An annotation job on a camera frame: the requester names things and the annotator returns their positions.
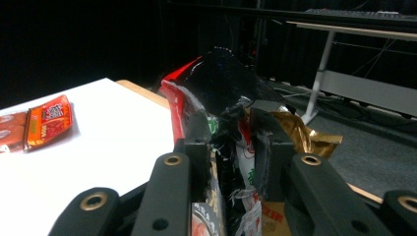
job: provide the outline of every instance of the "gold foil wrapper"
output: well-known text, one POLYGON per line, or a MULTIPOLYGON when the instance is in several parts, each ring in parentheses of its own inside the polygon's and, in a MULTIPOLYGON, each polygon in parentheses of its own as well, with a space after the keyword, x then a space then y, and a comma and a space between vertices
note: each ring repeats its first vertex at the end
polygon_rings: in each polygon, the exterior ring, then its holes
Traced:
POLYGON ((272 111, 298 153, 313 153, 329 159, 342 141, 342 136, 319 133, 310 129, 300 117, 289 112, 272 111))

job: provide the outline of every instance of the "desk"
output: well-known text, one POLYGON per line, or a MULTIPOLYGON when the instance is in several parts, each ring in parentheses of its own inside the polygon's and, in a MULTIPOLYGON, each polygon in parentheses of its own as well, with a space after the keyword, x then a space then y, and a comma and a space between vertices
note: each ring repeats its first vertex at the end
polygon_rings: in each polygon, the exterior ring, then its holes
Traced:
POLYGON ((107 187, 124 195, 146 183, 155 160, 173 150, 166 100, 127 81, 99 80, 0 114, 59 94, 73 106, 74 125, 65 139, 26 154, 0 155, 0 235, 47 235, 77 194, 107 187))
POLYGON ((414 102, 417 100, 416 89, 404 88, 386 83, 366 80, 363 78, 344 75, 327 70, 328 57, 331 52, 334 36, 337 32, 408 41, 417 41, 417 33, 343 28, 297 22, 288 23, 295 24, 299 28, 328 31, 328 39, 313 84, 309 104, 307 106, 306 113, 302 117, 304 124, 308 124, 318 113, 316 109, 316 101, 320 90, 328 91, 359 101, 364 101, 369 104, 386 108, 388 110, 417 116, 417 106, 414 104, 414 102))

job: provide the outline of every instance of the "computer keyboard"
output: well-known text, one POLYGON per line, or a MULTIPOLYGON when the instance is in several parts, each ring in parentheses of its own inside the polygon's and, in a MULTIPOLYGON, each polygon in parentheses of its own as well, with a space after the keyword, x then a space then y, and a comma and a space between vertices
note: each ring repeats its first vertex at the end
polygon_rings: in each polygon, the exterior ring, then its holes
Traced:
POLYGON ((417 16, 390 12, 362 12, 332 9, 309 9, 308 22, 370 30, 417 33, 417 16))
POLYGON ((358 17, 369 19, 384 19, 384 20, 405 20, 417 22, 417 16, 402 15, 395 12, 362 12, 362 11, 346 11, 346 10, 331 10, 331 9, 309 9, 306 13, 329 15, 329 16, 345 16, 358 17))

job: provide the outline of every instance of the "gray floor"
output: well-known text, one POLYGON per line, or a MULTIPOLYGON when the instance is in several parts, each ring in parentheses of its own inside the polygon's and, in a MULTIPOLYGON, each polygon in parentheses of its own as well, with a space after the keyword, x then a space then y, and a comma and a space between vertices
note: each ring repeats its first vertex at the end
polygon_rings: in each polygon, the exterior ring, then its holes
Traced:
MULTIPOLYGON (((309 91, 270 83, 302 115, 309 91)), ((389 190, 417 192, 417 120, 321 96, 309 127, 343 136, 329 162, 346 182, 380 198, 389 190)))

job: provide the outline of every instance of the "metal leg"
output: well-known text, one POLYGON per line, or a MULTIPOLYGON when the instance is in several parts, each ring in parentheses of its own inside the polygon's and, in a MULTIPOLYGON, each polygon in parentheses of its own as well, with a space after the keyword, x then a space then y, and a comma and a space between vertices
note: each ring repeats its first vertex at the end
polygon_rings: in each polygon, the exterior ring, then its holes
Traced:
POLYGON ((325 50, 323 51, 322 61, 320 62, 319 70, 317 71, 316 78, 314 80, 312 94, 310 95, 309 104, 307 106, 306 113, 301 117, 304 124, 307 125, 318 113, 316 109, 317 96, 319 95, 322 81, 325 76, 326 67, 328 65, 328 56, 331 52, 332 43, 334 40, 335 31, 328 32, 328 40, 326 42, 325 50))

